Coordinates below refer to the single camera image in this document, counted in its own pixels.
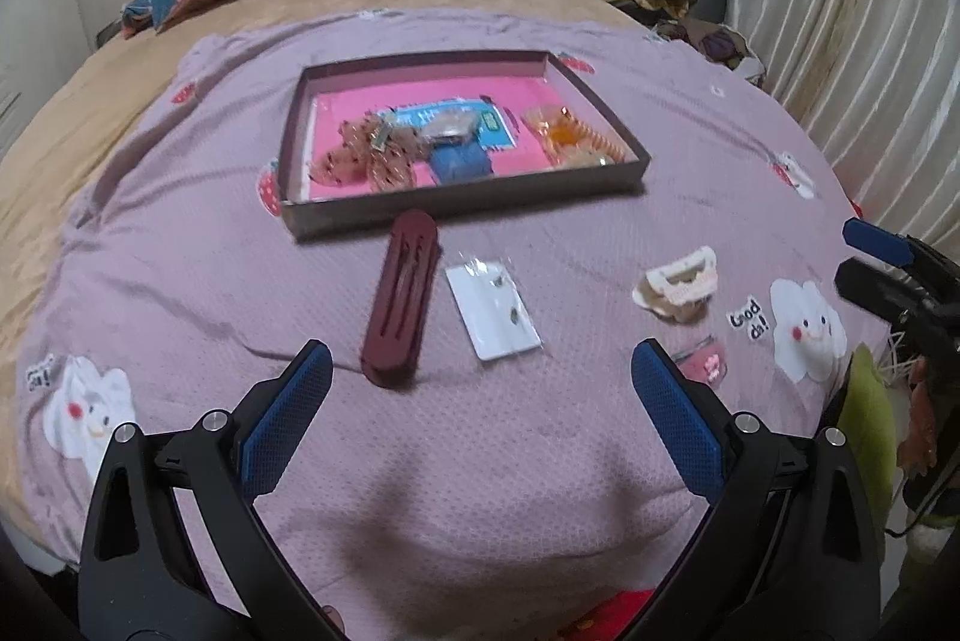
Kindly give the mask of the right hand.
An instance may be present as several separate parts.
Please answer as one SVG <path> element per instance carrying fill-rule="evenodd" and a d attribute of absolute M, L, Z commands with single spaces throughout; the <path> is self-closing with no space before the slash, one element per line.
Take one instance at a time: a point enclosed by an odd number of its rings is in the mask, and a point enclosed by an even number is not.
<path fill-rule="evenodd" d="M 937 426 L 934 405 L 929 394 L 929 363 L 913 363 L 910 379 L 910 410 L 907 437 L 896 449 L 896 460 L 908 479 L 925 476 L 937 462 Z"/>

